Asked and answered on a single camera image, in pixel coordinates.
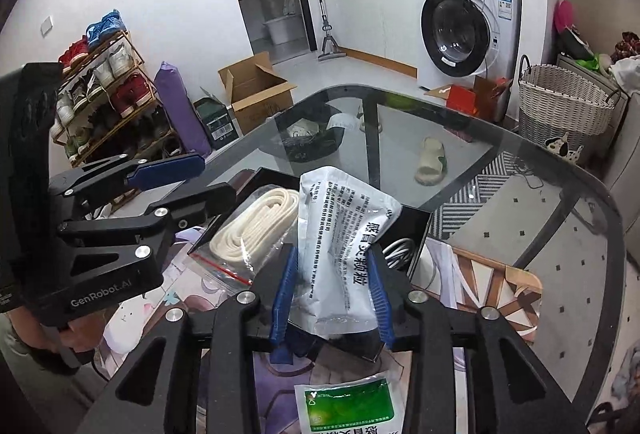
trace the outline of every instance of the pants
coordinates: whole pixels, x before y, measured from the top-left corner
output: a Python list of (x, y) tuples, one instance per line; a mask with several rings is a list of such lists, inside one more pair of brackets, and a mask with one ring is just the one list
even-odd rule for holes
[(73, 434), (106, 384), (91, 366), (82, 366), (72, 376), (55, 374), (41, 367), (15, 337), (5, 315), (0, 315), (0, 351), (51, 434)]

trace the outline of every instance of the white cabinet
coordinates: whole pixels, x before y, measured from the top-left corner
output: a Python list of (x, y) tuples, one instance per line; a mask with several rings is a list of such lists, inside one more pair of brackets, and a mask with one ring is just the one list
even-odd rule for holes
[(415, 0), (380, 0), (380, 9), (384, 24), (384, 57), (417, 67), (420, 24)]
[(338, 45), (417, 65), (415, 0), (326, 0)]

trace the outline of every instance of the green medicine packet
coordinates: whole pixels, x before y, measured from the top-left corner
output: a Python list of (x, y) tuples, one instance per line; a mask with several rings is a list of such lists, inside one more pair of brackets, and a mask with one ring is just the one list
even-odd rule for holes
[(395, 382), (381, 373), (357, 382), (296, 385), (303, 434), (396, 434), (404, 411)]

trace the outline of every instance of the purple yoga mat bag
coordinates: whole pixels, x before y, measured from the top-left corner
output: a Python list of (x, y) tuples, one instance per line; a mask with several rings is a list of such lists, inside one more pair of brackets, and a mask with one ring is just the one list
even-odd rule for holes
[(197, 152), (206, 158), (213, 149), (207, 134), (191, 104), (178, 68), (162, 62), (156, 78), (156, 91), (171, 125), (184, 145), (185, 152)]

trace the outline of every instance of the light switch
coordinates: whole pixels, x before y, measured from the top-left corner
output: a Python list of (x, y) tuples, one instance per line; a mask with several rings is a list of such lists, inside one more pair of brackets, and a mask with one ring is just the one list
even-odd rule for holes
[(44, 37), (52, 29), (53, 29), (53, 20), (51, 20), (51, 17), (45, 18), (44, 22), (40, 26), (40, 32), (42, 33), (42, 36)]

